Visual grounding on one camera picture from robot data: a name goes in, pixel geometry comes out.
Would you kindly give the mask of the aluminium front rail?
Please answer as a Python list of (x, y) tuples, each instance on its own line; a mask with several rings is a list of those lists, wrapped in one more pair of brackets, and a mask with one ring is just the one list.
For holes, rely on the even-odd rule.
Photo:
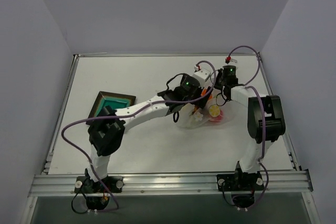
[[(213, 173), (122, 174), (123, 187), (115, 197), (219, 194)], [(267, 193), (307, 193), (313, 186), (307, 171), (270, 171)], [(75, 194), (77, 174), (37, 175), (28, 195), (31, 197), (70, 197)]]

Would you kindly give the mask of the red fake apple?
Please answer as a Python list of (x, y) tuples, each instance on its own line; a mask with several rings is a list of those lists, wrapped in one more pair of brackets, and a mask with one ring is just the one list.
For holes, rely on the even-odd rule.
[(211, 118), (209, 119), (209, 121), (210, 121), (210, 122), (214, 122), (214, 123), (220, 123), (220, 122), (223, 121), (223, 119), (224, 119), (224, 114), (223, 114), (223, 111), (220, 110), (220, 111), (219, 111), (219, 115), (216, 116), (216, 117), (211, 117)]

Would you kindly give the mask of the teal rectangular tray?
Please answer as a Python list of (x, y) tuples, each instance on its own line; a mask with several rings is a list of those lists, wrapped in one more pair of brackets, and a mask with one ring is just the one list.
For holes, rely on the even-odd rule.
[(135, 104), (136, 96), (120, 93), (99, 91), (89, 113), (89, 118), (95, 117), (105, 106), (112, 109), (123, 109)]

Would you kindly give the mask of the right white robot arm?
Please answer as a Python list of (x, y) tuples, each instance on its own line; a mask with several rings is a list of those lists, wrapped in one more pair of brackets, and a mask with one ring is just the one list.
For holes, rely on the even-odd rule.
[(233, 182), (244, 189), (256, 177), (268, 149), (284, 135), (285, 119), (281, 99), (277, 95), (261, 94), (251, 85), (238, 82), (236, 67), (223, 66), (215, 79), (225, 101), (234, 101), (247, 108), (247, 130), (252, 138), (242, 158), (237, 162)]

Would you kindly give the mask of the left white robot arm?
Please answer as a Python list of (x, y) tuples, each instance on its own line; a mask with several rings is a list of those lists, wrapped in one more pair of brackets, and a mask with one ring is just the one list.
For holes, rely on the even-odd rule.
[(191, 76), (182, 74), (180, 85), (174, 90), (166, 89), (151, 99), (123, 109), (106, 106), (98, 117), (117, 116), (116, 119), (94, 120), (88, 133), (91, 144), (91, 161), (86, 171), (87, 186), (94, 192), (105, 188), (108, 163), (112, 153), (121, 146), (123, 135), (129, 129), (151, 119), (179, 112), (187, 104), (203, 108), (207, 98), (200, 98), (210, 74), (204, 70)]

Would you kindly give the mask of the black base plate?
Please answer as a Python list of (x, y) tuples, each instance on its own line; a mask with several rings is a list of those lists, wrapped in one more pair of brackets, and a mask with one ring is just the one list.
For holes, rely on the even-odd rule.
[[(106, 178), (103, 178), (102, 181), (112, 193), (122, 192), (122, 187), (124, 185), (122, 176), (107, 176)], [(85, 194), (107, 192), (100, 182), (94, 182), (89, 176), (78, 176), (76, 178), (74, 192), (78, 193), (80, 190)]]
[(227, 191), (262, 191), (264, 181), (260, 172), (237, 174), (217, 174), (218, 190)]

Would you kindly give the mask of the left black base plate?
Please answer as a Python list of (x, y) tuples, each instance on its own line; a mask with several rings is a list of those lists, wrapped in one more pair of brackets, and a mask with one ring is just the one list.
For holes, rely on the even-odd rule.
[[(124, 185), (122, 176), (107, 176), (106, 178), (103, 178), (102, 181), (112, 193), (122, 192), (122, 187)], [(74, 192), (78, 193), (80, 190), (85, 194), (107, 192), (100, 182), (94, 182), (89, 176), (78, 176), (76, 178)]]

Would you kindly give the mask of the translucent plastic bag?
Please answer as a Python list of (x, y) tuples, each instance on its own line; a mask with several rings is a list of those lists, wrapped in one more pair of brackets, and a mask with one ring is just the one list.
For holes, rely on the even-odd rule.
[[(232, 121), (238, 114), (235, 103), (225, 102), (220, 91), (212, 92), (213, 98), (208, 100), (205, 108), (201, 109), (192, 104), (187, 104), (174, 116), (175, 124), (183, 129), (196, 129), (203, 126), (223, 125)], [(224, 119), (220, 123), (210, 122), (211, 117), (219, 115), (222, 110)]]

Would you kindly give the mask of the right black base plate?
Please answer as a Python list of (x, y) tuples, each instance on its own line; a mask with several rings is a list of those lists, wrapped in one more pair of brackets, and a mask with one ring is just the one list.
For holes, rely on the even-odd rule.
[(260, 172), (237, 174), (217, 174), (218, 190), (227, 191), (262, 191), (264, 181)]

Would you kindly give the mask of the orange fake fruit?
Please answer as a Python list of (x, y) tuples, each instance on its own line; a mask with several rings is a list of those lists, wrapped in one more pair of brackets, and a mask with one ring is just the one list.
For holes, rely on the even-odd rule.
[(207, 103), (208, 100), (213, 98), (211, 87), (208, 86), (207, 89), (204, 89), (201, 93), (200, 102)]

